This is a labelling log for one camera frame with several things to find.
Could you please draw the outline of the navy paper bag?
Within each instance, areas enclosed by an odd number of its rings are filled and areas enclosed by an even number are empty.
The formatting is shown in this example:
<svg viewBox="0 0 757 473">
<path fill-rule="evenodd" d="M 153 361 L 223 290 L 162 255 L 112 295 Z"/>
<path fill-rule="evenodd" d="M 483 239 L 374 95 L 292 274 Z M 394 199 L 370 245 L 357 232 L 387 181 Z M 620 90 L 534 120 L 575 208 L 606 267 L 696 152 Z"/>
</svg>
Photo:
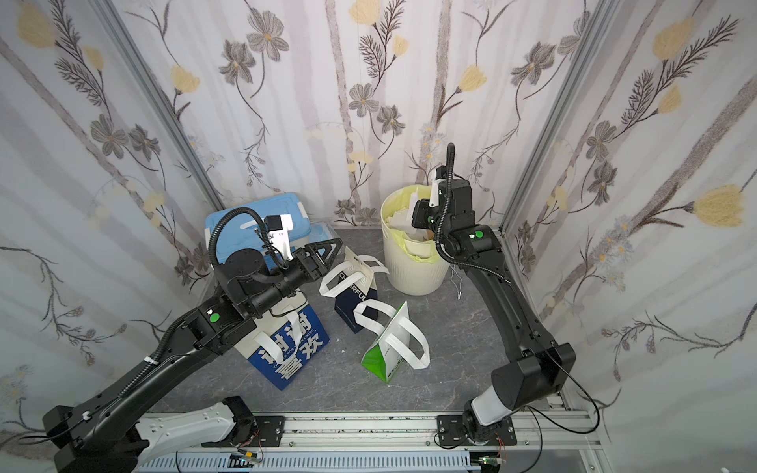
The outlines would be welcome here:
<svg viewBox="0 0 757 473">
<path fill-rule="evenodd" d="M 344 248 L 344 260 L 321 279 L 319 293 L 334 299 L 336 313 L 353 333 L 359 333 L 363 327 L 356 323 L 354 309 L 366 300 L 379 299 L 375 276 L 388 273 L 378 258 Z"/>
<path fill-rule="evenodd" d="M 330 338 L 302 291 L 256 321 L 235 349 L 280 391 L 328 345 Z"/>
</svg>

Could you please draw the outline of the green white paper bag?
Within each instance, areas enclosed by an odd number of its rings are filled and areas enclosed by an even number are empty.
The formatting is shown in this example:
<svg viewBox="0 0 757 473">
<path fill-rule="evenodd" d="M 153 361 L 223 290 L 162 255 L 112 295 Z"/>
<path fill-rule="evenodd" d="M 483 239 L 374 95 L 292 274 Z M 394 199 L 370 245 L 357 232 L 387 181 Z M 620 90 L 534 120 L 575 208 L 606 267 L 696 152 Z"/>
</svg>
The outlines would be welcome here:
<svg viewBox="0 0 757 473">
<path fill-rule="evenodd" d="M 388 318 L 386 324 L 366 317 L 367 309 L 375 309 Z M 410 319 L 408 303 L 398 309 L 391 305 L 366 300 L 353 311 L 356 323 L 377 335 L 361 360 L 361 366 L 385 384 L 390 384 L 401 362 L 412 370 L 425 370 L 430 366 L 430 345 L 426 335 Z"/>
</svg>

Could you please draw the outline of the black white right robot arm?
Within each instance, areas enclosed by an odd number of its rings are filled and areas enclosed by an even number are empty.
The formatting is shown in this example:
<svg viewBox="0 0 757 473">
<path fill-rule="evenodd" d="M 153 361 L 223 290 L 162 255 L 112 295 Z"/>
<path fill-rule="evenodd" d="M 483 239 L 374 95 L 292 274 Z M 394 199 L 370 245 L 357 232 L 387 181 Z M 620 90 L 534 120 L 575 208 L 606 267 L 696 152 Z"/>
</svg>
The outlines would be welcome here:
<svg viewBox="0 0 757 473">
<path fill-rule="evenodd" d="M 491 374 L 490 386 L 462 414 L 469 441 L 494 438 L 507 418 L 558 393 L 577 360 L 574 348 L 560 344 L 539 320 L 508 270 L 494 231 L 476 221 L 472 188 L 455 174 L 455 145 L 436 171 L 430 197 L 413 208 L 411 225 L 434 235 L 437 253 L 459 266 L 483 299 L 502 339 L 508 360 Z"/>
</svg>

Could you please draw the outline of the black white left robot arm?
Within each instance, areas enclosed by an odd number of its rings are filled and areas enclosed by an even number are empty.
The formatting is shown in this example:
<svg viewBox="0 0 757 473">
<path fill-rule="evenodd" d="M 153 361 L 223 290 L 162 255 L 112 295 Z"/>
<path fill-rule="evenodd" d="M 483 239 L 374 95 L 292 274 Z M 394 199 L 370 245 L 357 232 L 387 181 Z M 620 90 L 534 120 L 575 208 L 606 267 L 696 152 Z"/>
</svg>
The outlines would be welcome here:
<svg viewBox="0 0 757 473">
<path fill-rule="evenodd" d="M 325 278 L 341 238 L 290 251 L 280 216 L 261 218 L 250 207 L 228 211 L 211 231 L 208 255 L 218 283 L 213 296 L 177 318 L 156 349 L 98 395 L 77 406 L 58 405 L 43 431 L 18 445 L 51 443 L 59 472 L 132 472 L 171 451 L 201 443 L 232 445 L 254 430 L 254 414 L 239 397 L 151 427 L 144 415 L 189 376 L 211 364 L 258 327 L 264 313 Z"/>
</svg>

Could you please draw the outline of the torn paper pieces in bin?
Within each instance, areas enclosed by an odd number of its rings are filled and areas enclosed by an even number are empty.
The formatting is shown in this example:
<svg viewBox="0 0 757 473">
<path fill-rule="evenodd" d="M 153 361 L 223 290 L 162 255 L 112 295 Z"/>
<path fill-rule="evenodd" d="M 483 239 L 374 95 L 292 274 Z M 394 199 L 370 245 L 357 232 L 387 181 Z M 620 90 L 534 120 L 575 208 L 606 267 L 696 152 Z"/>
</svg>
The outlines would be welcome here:
<svg viewBox="0 0 757 473">
<path fill-rule="evenodd" d="M 382 218 L 390 241 L 397 244 L 402 253 L 419 262 L 433 262 L 439 258 L 433 233 L 430 230 L 415 229 L 411 225 L 412 212 L 407 206 L 384 203 Z"/>
</svg>

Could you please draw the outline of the yellow-green bin liner bag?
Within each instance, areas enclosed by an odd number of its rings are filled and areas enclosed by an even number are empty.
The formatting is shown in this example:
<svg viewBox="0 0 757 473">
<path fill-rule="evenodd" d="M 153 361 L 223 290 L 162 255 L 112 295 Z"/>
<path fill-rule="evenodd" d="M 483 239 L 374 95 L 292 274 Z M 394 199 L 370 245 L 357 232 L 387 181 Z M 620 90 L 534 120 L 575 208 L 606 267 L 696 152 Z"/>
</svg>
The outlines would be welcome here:
<svg viewBox="0 0 757 473">
<path fill-rule="evenodd" d="M 431 195 L 431 186 L 417 185 L 417 184 L 410 185 L 408 187 L 403 187 L 400 190 L 394 191 L 384 201 L 384 203 L 402 204 L 403 206 L 407 206 L 408 209 L 413 213 L 414 204 L 420 199 L 430 198 L 430 195 Z M 382 208 L 380 209 L 380 218 L 382 218 Z M 384 234 L 384 240 L 390 245 L 391 248 L 394 248 L 395 250 L 399 250 L 400 256 L 409 257 L 400 251 L 397 244 L 394 244 L 393 242 L 390 241 L 390 238 L 388 237 L 388 229 L 386 228 L 386 225 L 384 224 L 383 218 L 382 218 L 382 233 Z M 443 260 L 441 259 L 441 256 L 439 256 L 439 258 L 433 262 L 423 262 L 423 261 L 419 262 L 419 261 L 414 260 L 413 258 L 410 258 L 410 259 L 417 263 L 436 264 L 438 262 L 443 262 Z"/>
</svg>

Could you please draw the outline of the cream round trash bin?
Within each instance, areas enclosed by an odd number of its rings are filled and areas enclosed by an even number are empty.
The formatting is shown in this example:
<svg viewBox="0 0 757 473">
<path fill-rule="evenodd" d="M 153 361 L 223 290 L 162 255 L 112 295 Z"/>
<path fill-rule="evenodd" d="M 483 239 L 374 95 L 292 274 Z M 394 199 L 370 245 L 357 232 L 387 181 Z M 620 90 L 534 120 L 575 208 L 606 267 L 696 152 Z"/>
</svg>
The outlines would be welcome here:
<svg viewBox="0 0 757 473">
<path fill-rule="evenodd" d="M 390 284 L 410 296 L 427 296 L 437 291 L 449 271 L 445 260 L 436 264 L 417 263 L 409 257 L 400 256 L 399 250 L 391 248 L 385 240 L 384 265 L 390 272 Z"/>
</svg>

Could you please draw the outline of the blue lidded storage box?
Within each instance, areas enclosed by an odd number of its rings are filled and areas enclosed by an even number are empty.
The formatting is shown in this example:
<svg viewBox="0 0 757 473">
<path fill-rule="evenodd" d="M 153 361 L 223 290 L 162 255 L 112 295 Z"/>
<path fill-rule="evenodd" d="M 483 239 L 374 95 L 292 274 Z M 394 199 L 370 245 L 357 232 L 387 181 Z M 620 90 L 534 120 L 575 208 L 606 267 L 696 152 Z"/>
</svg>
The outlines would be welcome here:
<svg viewBox="0 0 757 473">
<path fill-rule="evenodd" d="M 303 202 L 295 193 L 278 194 L 242 204 L 242 207 L 254 210 L 262 219 L 270 215 L 290 215 L 293 220 L 293 229 L 289 232 L 292 251 L 303 248 L 306 244 L 323 242 L 337 237 L 328 223 L 313 222 L 310 219 Z M 274 268 L 275 262 L 266 253 L 260 237 L 255 232 L 256 230 L 256 221 L 247 214 L 232 218 L 232 221 L 226 224 L 218 238 L 216 247 L 218 261 L 224 263 L 234 252 L 252 248 L 261 252 L 269 269 Z"/>
</svg>

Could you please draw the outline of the left aluminium frame post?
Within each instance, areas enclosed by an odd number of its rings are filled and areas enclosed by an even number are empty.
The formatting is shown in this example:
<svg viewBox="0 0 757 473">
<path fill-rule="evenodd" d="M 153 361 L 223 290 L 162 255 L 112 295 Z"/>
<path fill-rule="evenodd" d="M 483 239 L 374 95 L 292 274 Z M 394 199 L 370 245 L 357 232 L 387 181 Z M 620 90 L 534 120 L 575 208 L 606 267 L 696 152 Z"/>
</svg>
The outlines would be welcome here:
<svg viewBox="0 0 757 473">
<path fill-rule="evenodd" d="M 164 93 L 148 63 L 143 58 L 136 43 L 132 39 L 126 26 L 122 22 L 116 6 L 111 1 L 90 0 L 89 5 L 93 8 L 96 17 L 104 30 L 114 42 L 116 50 L 125 61 L 127 68 L 136 80 L 143 95 L 149 101 L 150 106 L 159 122 L 169 134 L 170 141 L 175 145 L 185 167 L 203 192 L 206 200 L 214 211 L 224 209 L 224 204 L 214 188 L 209 176 L 197 153 L 191 148 L 189 140 L 183 132 L 183 127 L 173 113 L 172 103 Z"/>
</svg>

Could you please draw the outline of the aluminium frame post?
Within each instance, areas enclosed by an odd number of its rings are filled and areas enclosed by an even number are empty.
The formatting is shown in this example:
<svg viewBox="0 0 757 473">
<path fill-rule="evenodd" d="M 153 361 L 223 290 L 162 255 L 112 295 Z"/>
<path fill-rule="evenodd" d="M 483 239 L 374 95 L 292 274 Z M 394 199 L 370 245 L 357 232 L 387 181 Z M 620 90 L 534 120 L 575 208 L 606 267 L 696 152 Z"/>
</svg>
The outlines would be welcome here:
<svg viewBox="0 0 757 473">
<path fill-rule="evenodd" d="M 116 6 L 111 1 L 90 0 L 89 5 L 93 8 L 96 17 L 104 30 L 114 42 L 116 50 L 125 61 L 127 68 L 136 80 L 143 95 L 149 101 L 150 106 L 159 122 L 169 134 L 170 141 L 175 145 L 185 167 L 203 192 L 206 200 L 214 211 L 224 209 L 224 204 L 214 188 L 209 176 L 197 153 L 191 148 L 189 140 L 183 132 L 183 127 L 173 113 L 172 103 L 164 93 L 148 63 L 143 58 L 136 43 L 132 39 L 126 26 L 122 22 Z"/>
<path fill-rule="evenodd" d="M 617 0 L 599 1 L 593 17 L 589 19 L 584 38 L 579 43 L 574 59 L 571 61 L 566 79 L 556 95 L 552 108 L 550 108 L 546 122 L 544 122 L 544 126 L 526 162 L 526 167 L 520 175 L 520 179 L 516 182 L 514 195 L 499 226 L 501 233 L 505 233 L 510 224 L 516 221 L 518 209 L 524 203 L 524 199 L 526 199 L 530 192 L 530 187 L 536 181 L 539 168 L 547 155 L 548 148 L 565 120 L 573 101 L 576 99 L 581 84 L 589 72 L 589 65 L 591 65 L 591 61 L 593 61 L 597 51 L 599 51 L 613 21 L 613 17 L 621 4 L 622 2 Z"/>
</svg>

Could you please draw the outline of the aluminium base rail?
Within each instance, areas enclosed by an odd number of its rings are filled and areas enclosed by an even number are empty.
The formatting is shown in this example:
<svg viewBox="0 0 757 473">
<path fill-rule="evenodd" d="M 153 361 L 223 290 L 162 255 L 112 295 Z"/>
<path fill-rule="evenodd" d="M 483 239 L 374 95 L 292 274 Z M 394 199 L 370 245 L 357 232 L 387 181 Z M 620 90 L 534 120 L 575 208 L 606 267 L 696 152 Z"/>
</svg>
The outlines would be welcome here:
<svg viewBox="0 0 757 473">
<path fill-rule="evenodd" d="M 156 458 L 175 453 L 238 453 L 261 461 L 275 453 L 342 453 L 342 451 L 465 451 L 479 472 L 609 472 L 611 466 L 583 412 L 556 413 L 562 430 L 535 414 L 516 414 L 485 443 L 473 443 L 463 433 L 459 414 L 370 413 L 366 415 L 281 414 L 258 418 L 258 431 L 245 447 L 193 445 L 165 449 Z"/>
</svg>

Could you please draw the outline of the right aluminium frame post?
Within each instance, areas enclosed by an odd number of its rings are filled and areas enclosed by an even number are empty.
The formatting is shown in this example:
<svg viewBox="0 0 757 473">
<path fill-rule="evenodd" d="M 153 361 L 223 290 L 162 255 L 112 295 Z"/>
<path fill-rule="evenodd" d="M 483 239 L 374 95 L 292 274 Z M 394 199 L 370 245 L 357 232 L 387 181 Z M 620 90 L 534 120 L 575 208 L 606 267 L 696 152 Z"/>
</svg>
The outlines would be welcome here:
<svg viewBox="0 0 757 473">
<path fill-rule="evenodd" d="M 518 209 L 524 203 L 524 199 L 526 199 L 530 192 L 530 187 L 536 181 L 539 168 L 547 155 L 548 148 L 565 120 L 573 101 L 576 99 L 581 84 L 589 72 L 589 65 L 591 65 L 591 61 L 593 61 L 597 51 L 599 51 L 613 21 L 613 17 L 621 4 L 622 2 L 617 0 L 599 1 L 593 17 L 589 19 L 584 38 L 579 43 L 574 59 L 571 61 L 566 79 L 556 95 L 552 108 L 550 108 L 546 122 L 544 122 L 544 126 L 526 162 L 526 167 L 520 175 L 520 179 L 516 182 L 514 195 L 499 226 L 501 233 L 505 233 L 510 224 L 516 221 Z"/>
</svg>

